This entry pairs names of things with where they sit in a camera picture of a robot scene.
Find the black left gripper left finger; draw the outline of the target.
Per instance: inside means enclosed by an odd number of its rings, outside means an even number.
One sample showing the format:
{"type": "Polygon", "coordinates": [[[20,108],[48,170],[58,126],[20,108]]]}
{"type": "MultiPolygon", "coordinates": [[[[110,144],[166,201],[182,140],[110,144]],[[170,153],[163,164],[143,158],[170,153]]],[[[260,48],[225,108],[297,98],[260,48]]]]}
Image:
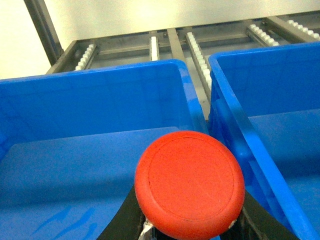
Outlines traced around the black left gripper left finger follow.
{"type": "Polygon", "coordinates": [[[119,210],[97,240],[137,240],[143,230],[143,213],[133,185],[119,210]]]}

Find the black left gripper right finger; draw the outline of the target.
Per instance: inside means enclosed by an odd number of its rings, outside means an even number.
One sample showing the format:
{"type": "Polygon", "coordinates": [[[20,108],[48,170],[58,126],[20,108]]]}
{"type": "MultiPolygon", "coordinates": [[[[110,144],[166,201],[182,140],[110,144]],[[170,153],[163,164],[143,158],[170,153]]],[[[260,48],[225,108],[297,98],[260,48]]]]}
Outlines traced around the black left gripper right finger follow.
{"type": "Polygon", "coordinates": [[[233,226],[222,234],[223,240],[296,240],[297,236],[271,216],[251,194],[233,226]]]}

